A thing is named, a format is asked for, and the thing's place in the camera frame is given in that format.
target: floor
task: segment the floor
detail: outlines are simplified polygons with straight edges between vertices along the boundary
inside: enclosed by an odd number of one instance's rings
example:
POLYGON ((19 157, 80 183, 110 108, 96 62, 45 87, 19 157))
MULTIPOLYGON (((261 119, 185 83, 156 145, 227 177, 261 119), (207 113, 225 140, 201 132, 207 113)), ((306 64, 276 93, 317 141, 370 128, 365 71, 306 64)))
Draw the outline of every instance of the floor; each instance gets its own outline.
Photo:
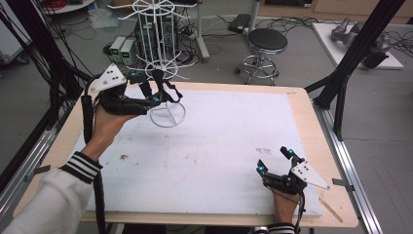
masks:
MULTIPOLYGON (((121 21, 118 28, 93 30, 87 19, 87 13, 81 11, 65 15, 61 22, 74 31, 67 37, 72 50, 92 73, 98 73, 109 64, 102 48, 115 36, 130 34, 134 21, 121 21)), ((204 29, 211 25, 204 34, 230 33, 226 24, 219 21, 220 18, 204 19, 204 29)), ((412 31, 413 26, 391 25, 389 30, 403 33, 412 31)), ((278 86, 304 88, 334 70, 332 60, 312 29, 294 28, 287 39, 287 50, 272 56, 281 72, 276 80, 278 86)), ((205 41, 209 61, 182 68, 179 75, 191 78, 190 82, 242 84, 246 75, 236 75, 234 69, 249 55, 244 36, 206 36, 205 41)), ((63 48, 61 41, 56 42, 63 48)), ((357 69, 352 75, 346 96, 343 138, 383 232, 413 233, 413 183, 408 180, 413 177, 413 58, 394 49, 391 52, 404 65, 403 69, 357 69)), ((251 85, 269 84, 268 80, 251 82, 251 85)), ((310 97, 318 94, 319 90, 314 91, 310 97)), ((2 172, 46 111, 48 86, 33 64, 12 63, 0 70, 0 97, 2 172)), ((0 230, 10 219, 11 214, 2 218, 0 230)), ((202 228, 197 229, 189 226, 172 233, 203 233, 202 228)), ((78 233, 91 232, 96 232, 94 223, 82 223, 78 230, 78 233)), ((316 233, 365 233, 365 230, 361 223, 357 228, 317 228, 316 233)))

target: desk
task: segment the desk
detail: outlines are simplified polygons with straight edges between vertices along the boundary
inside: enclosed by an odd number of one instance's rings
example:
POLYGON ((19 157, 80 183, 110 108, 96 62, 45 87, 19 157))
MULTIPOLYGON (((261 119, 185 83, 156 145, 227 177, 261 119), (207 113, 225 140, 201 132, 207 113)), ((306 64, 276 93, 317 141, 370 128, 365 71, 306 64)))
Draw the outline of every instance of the desk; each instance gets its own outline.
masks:
MULTIPOLYGON (((287 96, 291 112, 299 133, 300 141, 307 159, 318 170, 319 174, 331 184, 332 178, 340 178, 331 152, 325 140, 319 121, 310 103, 307 93, 300 88, 284 87, 257 87, 243 85, 221 84, 196 84, 174 83, 181 90, 203 90, 243 93, 273 93, 287 96)), ((62 165, 67 155, 73 149, 78 135, 82 131, 82 112, 78 102, 65 125, 60 131, 53 147, 45 158, 43 165, 58 167, 62 165)), ((40 175, 37 175, 29 185, 22 197, 15 215, 34 196, 40 175)), ((329 227, 355 227, 357 217, 349 199, 347 191, 342 186, 331 184, 329 191, 318 189, 319 201, 323 216, 305 217, 303 226, 329 226, 329 227)), ((271 215, 249 214, 150 214, 150 213, 123 213, 109 212, 106 214, 108 222, 143 222, 143 223, 168 223, 168 224, 200 224, 200 225, 244 225, 258 226, 269 224, 273 221, 271 215)), ((94 213, 86 212, 83 221, 94 221, 94 213)))

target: person's hand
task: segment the person's hand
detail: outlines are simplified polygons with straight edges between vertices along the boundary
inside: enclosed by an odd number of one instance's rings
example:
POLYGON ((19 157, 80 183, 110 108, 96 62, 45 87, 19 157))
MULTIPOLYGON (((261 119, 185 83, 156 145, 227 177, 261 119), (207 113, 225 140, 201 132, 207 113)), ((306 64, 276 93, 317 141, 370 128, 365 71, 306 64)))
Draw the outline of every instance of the person's hand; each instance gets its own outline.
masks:
POLYGON ((274 197, 274 210, 276 222, 292 223, 295 209, 297 208, 300 196, 280 192, 277 189, 271 189, 274 197))
POLYGON ((124 124, 134 117, 136 115, 113 115, 98 105, 94 112, 94 133, 81 152, 97 161, 106 148, 112 144, 124 124))

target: black stool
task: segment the black stool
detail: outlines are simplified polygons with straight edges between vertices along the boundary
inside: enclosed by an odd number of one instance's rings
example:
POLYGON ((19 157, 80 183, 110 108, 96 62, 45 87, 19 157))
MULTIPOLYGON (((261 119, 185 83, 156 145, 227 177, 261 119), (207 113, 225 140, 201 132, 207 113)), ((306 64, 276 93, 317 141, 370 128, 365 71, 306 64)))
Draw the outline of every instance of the black stool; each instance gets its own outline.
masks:
POLYGON ((275 86, 274 79, 280 75, 276 64, 266 55, 277 55, 285 51, 287 40, 276 30, 257 28, 249 32, 248 44, 255 55, 244 58, 243 62, 235 69, 236 74, 243 70, 249 74, 245 81, 248 85, 252 77, 271 79, 271 86, 275 86))

